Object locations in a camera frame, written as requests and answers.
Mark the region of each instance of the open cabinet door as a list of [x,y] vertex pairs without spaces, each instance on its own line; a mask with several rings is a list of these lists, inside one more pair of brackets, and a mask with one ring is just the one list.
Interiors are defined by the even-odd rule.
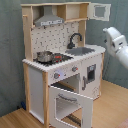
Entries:
[[109,21],[111,4],[89,3],[88,18]]
[[77,128],[61,119],[82,108],[81,128],[91,128],[93,99],[56,87],[49,87],[49,119],[55,128]]

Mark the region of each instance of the wall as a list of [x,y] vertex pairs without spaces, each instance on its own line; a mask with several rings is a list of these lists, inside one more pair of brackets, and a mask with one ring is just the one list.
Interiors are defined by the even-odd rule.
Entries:
[[[81,0],[93,3],[112,4],[109,22],[87,21],[86,43],[106,48],[103,28],[116,27],[128,40],[127,0]],[[60,0],[1,0],[0,1],[0,116],[16,110],[25,101],[22,59],[24,41],[20,4],[60,2]],[[103,79],[128,88],[128,71],[115,59],[105,53]]]

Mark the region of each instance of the cabinet door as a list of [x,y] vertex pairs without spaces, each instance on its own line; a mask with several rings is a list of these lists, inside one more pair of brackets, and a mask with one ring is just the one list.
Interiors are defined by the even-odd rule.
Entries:
[[49,87],[49,119],[56,128],[77,128],[61,119],[82,108],[81,128],[91,128],[93,99],[59,89]]
[[96,99],[99,97],[102,54],[82,62],[80,94]]
[[88,18],[109,21],[111,4],[90,3],[88,6]]

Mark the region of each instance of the small pot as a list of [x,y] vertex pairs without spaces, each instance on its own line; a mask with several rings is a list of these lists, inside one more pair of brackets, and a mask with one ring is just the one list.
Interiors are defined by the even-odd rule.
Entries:
[[52,61],[53,53],[50,51],[38,52],[37,59],[40,62],[49,62]]

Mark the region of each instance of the knob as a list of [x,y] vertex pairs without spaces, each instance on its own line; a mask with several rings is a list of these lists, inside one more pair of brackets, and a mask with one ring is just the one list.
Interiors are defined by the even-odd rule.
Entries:
[[60,74],[58,74],[58,73],[55,73],[55,74],[54,74],[54,78],[55,78],[55,79],[58,79],[59,77],[60,77]]
[[73,68],[72,68],[72,71],[73,71],[73,72],[75,72],[76,70],[78,70],[77,67],[73,67]]

